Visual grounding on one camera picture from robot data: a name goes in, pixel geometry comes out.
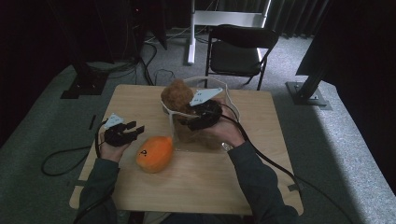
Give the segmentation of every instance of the person's right hand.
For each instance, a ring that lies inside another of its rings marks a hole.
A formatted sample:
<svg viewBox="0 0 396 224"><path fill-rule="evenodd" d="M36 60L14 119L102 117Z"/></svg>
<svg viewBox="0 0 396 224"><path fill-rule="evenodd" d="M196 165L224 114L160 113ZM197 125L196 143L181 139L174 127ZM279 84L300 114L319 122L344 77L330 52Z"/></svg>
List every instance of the person's right hand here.
<svg viewBox="0 0 396 224"><path fill-rule="evenodd" d="M217 101L221 105L225 105L225 101L223 99L213 99ZM222 114L231 119L236 119L233 112L227 106L222 106ZM238 127L235 124L223 117L221 117L217 124L212 127L204 129L205 132L211 133L218 137L220 141L223 141L233 147L238 147L245 142L244 137L239 131Z"/></svg>

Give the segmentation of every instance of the gray sleeve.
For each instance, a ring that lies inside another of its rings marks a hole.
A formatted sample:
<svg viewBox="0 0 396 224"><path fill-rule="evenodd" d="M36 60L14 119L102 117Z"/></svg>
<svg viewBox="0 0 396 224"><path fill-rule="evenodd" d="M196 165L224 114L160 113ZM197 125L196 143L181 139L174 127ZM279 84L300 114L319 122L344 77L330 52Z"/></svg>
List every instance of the gray sleeve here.
<svg viewBox="0 0 396 224"><path fill-rule="evenodd" d="M257 223L295 223L297 211L285 205L274 170L262 163L254 146L245 142L229 151L239 186Z"/></svg>
<svg viewBox="0 0 396 224"><path fill-rule="evenodd" d="M119 165L114 161L96 159L87 183L79 196L78 214L97 203L114 189ZM117 223L117 208L111 199L95 206L78 222L82 223Z"/></svg>

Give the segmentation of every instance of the hand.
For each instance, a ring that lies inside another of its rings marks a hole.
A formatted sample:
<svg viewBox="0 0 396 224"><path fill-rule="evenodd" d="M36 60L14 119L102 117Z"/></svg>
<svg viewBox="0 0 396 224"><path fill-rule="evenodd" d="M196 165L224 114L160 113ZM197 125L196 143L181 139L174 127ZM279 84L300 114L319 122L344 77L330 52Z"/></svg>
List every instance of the hand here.
<svg viewBox="0 0 396 224"><path fill-rule="evenodd" d="M225 105L225 101L223 99L213 99L217 101L221 105ZM222 114L231 119L236 119L235 115L227 106L222 107ZM242 136L239 129L235 126L235 124L223 117L221 117L217 124L212 127L204 129L205 132L211 133L218 137L221 141L233 146L238 147L245 142L244 137Z"/></svg>
<svg viewBox="0 0 396 224"><path fill-rule="evenodd" d="M100 158L114 162L120 162L123 152L131 145L125 144L121 147L113 147L105 142L105 133L100 133L100 139L103 142L99 148Z"/></svg>

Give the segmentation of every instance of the teddy bear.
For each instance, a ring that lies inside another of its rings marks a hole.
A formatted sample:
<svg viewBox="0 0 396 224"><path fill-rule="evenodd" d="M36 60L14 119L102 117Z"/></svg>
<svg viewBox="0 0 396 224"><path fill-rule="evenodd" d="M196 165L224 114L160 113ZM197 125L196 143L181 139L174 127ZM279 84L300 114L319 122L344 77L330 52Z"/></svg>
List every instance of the teddy bear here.
<svg viewBox="0 0 396 224"><path fill-rule="evenodd" d="M183 79L176 78L169 86L165 87L161 93L163 104L170 110L183 114L194 115L195 112L190 106L190 101L194 97L192 89L186 85ZM186 119L182 115L174 115L175 134L182 143L199 143L209 149L220 147L220 140L213 134L202 130L191 131L187 125L181 121Z"/></svg>

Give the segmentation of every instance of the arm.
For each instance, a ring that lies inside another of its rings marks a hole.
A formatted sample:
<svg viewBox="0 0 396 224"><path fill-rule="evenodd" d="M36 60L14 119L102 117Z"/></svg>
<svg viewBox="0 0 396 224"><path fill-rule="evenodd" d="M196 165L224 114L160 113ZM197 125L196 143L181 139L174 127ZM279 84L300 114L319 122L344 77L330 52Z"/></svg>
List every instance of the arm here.
<svg viewBox="0 0 396 224"><path fill-rule="evenodd" d="M101 158L96 159L80 194L78 215L93 204L98 205L81 217L77 223L117 223L117 208L110 196L117 181L119 161L128 146L129 144L113 147L106 142L101 145Z"/></svg>
<svg viewBox="0 0 396 224"><path fill-rule="evenodd" d="M223 107L223 115L233 118L233 113ZM239 186L249 203L257 223L293 223L298 216L293 207L283 202L277 187L274 170L262 163L254 146L246 141L238 128L221 118L219 122L205 129L225 143L233 146L228 153L233 162Z"/></svg>
<svg viewBox="0 0 396 224"><path fill-rule="evenodd" d="M296 210L284 204L274 170L262 163L250 142L229 151L239 186L258 223L294 223Z"/></svg>

